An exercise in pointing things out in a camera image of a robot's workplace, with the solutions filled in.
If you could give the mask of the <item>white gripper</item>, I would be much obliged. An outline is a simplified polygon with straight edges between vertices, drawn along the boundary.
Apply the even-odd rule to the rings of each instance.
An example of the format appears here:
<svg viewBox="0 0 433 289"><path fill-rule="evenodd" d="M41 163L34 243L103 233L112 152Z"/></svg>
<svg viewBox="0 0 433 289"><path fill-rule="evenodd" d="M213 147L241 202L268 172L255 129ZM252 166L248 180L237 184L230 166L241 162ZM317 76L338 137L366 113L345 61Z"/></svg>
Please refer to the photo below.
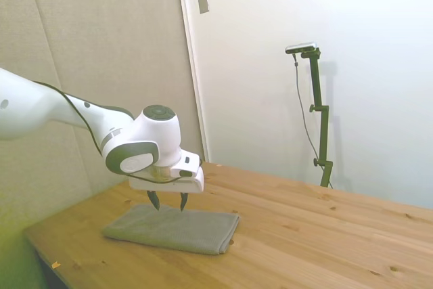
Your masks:
<svg viewBox="0 0 433 289"><path fill-rule="evenodd" d="M189 193L200 193L204 191L204 173L199 169L193 177L180 177L166 183L154 183L146 181L142 177L129 176L129 185L135 190L147 191L147 196L156 210L160 209L160 200L156 192L178 192L181 193L180 211L186 207Z"/></svg>

